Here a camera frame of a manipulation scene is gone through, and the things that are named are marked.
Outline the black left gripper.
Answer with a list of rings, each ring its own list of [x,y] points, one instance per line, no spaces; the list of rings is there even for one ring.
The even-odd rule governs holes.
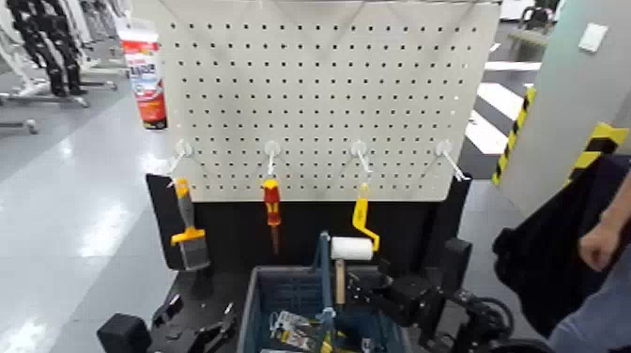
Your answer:
[[[161,305],[151,319],[151,343],[148,353],[208,353],[215,352],[234,334],[237,325],[234,303],[230,302],[223,311],[222,318],[201,328],[183,327],[169,324],[183,308],[179,294]]]

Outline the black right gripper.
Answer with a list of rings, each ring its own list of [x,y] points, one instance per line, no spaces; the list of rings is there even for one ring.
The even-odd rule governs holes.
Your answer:
[[[417,325],[430,328],[437,323],[437,287],[428,279],[409,275],[393,279],[391,262],[378,259],[375,265],[351,265],[347,278],[363,288],[390,287],[390,299],[373,292],[346,294],[352,305],[363,305],[389,310],[389,317],[402,327]]]

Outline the person hand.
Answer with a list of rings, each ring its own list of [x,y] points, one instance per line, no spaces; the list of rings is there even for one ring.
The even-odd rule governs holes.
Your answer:
[[[583,262],[595,271],[605,269],[618,249],[621,229],[599,223],[578,243],[578,253]]]

